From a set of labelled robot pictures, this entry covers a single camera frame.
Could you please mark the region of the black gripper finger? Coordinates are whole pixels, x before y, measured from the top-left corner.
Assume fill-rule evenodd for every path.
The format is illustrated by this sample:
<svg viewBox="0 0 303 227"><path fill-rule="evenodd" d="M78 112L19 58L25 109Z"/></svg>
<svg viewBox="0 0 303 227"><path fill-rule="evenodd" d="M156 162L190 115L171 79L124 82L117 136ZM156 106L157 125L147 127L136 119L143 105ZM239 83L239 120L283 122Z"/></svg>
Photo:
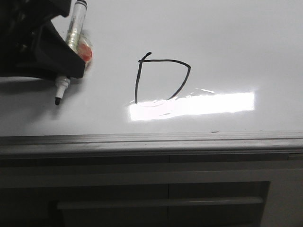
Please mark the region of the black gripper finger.
<svg viewBox="0 0 303 227"><path fill-rule="evenodd" d="M0 2L0 75L80 79L84 61L60 36L52 19L67 17L69 0L2 0Z"/></svg>

